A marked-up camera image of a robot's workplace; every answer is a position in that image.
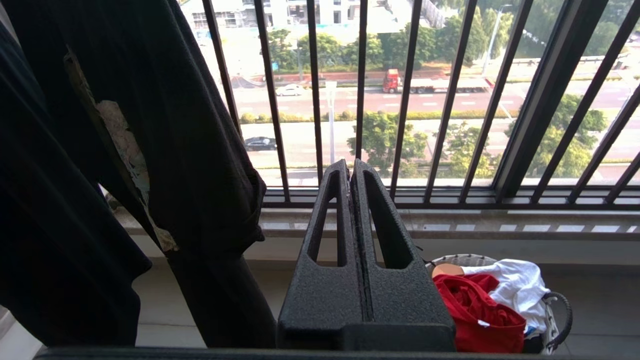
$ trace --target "black metal railing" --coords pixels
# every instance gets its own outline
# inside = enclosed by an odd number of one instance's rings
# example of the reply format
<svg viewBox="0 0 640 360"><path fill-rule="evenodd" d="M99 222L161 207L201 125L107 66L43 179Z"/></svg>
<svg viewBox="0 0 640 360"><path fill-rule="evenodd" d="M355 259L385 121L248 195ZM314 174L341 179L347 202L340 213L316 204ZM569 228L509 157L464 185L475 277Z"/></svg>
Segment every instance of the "black metal railing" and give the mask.
<svg viewBox="0 0 640 360"><path fill-rule="evenodd" d="M262 57L264 60L264 72L266 87L269 95L269 105L275 141L277 144L278 163L282 186L269 187L265 206L274 208L310 208L313 206L317 195L317 187L296 188L290 187L287 178L285 162L285 146L280 129L278 104L276 101L276 89L273 77L273 64L269 57L269 38L263 2L254 0L257 25L260 35ZM545 131L552 121L562 96L572 79L574 70L580 62L580 57L588 46L589 39L594 33L601 14L605 10L606 1L566 0L559 12L555 27L545 45L544 53L540 59L531 86L525 97L520 113L509 137L501 163L490 186L473 186L472 182L476 170L483 155L493 118L499 106L513 59L516 55L521 34L525 23L529 18L532 8L532 0L522 0L518 5L510 38L504 52L504 58L500 66L497 80L493 87L493 93L484 115L483 123L477 138L467 174L462 186L437 186L435 183L438 166L445 148L447 129L452 114L452 107L456 97L458 80L472 31L474 12L477 0L467 0L464 13L461 17L460 39L456 55L454 56L451 73L449 74L449 87L447 89L445 104L440 119L440 128L436 137L433 157L430 164L429 176L424 186L399 186L399 168L403 151L404 130L406 125L409 98L411 96L410 84L413 75L413 57L416 52L419 21L421 19L422 0L413 0L412 23L408 34L408 56L404 73L404 88L402 93L394 163L392 165L391 182L389 192L398 208L410 209L627 209L640 210L640 186L629 185L630 180L640 168L640 154L638 154L628 166L624 174L614 185L589 185L589 180L602 163L605 155L612 147L625 125L640 104L640 87L635 90L619 115L612 123L600 145L596 148L589 165L582 173L574 186L549 185L551 177L557 170L563 156L569 148L569 144L576 135L583 118L593 103L598 91L612 70L618 56L632 34L640 19L640 0L633 2L624 21L622 22L615 38L611 42L609 50L595 73L590 86L580 101L575 115L568 124L562 139L559 141L548 166L546 167L537 186L522 184L534 155L543 140ZM216 52L216 59L220 67L221 81L227 98L227 104L231 117L236 121L238 130L239 117L234 102L233 89L225 65L225 57L215 23L214 10L211 0L203 0L211 38ZM316 2L307 0L307 8L315 9ZM367 48L367 0L360 1L360 26L358 48L358 84L355 126L355 158L362 159L363 153L363 122L364 122L364 95L365 95L365 64ZM309 11L308 16L308 44L311 69L312 104L316 145L317 178L320 183L323 174L323 143L321 139L321 112L319 95L318 52L316 33L316 14Z"/></svg>

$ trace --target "tan object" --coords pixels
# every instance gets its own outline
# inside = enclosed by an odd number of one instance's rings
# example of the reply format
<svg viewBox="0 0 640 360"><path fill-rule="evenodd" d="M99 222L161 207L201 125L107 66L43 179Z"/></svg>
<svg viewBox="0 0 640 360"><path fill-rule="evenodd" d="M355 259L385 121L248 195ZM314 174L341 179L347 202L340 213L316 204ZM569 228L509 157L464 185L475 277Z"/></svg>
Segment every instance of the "tan object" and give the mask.
<svg viewBox="0 0 640 360"><path fill-rule="evenodd" d="M436 277L438 275L465 275L462 268L458 265L454 264L440 264L433 268L433 273L431 277Z"/></svg>

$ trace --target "semi-truck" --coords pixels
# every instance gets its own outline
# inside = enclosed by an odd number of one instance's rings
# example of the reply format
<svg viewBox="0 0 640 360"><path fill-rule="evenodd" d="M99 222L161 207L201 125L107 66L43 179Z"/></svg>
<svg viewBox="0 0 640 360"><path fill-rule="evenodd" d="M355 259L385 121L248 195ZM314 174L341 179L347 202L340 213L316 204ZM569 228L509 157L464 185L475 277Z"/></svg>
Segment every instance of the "semi-truck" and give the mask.
<svg viewBox="0 0 640 360"><path fill-rule="evenodd" d="M411 94L430 94L446 92L449 79L412 79ZM456 92L487 92L491 83L486 78L459 78ZM382 83L382 91L394 94L403 91L403 83L397 69L388 69Z"/></svg>

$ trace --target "white laundry basket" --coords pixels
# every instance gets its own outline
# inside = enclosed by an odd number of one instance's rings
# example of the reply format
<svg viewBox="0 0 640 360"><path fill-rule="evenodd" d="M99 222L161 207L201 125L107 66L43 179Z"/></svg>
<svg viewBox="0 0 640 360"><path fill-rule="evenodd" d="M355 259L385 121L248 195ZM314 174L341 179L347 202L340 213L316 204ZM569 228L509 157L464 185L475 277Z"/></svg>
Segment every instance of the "white laundry basket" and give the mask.
<svg viewBox="0 0 640 360"><path fill-rule="evenodd" d="M426 263L426 268L429 274L433 272L433 268L440 264L454 264L458 266L485 266L495 263L497 260L489 258L488 256L475 255L475 254L457 254L447 255L442 258L438 258ZM554 300L560 300L566 307L566 321L562 331L558 331L556 319L554 313L551 310L551 302ZM558 346L566 339L571 331L573 323L573 311L569 301L560 293L551 291L546 294L542 299L545 304L547 316L545 317L545 323L547 324L547 331L542 335L543 348L540 352L543 355L551 355L558 348Z"/></svg>

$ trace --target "red clothing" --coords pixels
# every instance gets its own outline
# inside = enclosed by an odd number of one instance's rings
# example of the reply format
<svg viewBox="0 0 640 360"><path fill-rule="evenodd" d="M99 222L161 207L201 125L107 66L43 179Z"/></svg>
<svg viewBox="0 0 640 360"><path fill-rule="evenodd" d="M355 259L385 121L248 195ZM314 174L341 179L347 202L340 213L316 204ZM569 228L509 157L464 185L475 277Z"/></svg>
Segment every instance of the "red clothing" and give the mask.
<svg viewBox="0 0 640 360"><path fill-rule="evenodd" d="M456 323L458 351L522 352L527 322L491 299L488 292L498 286L496 278L487 274L438 275L433 281Z"/></svg>

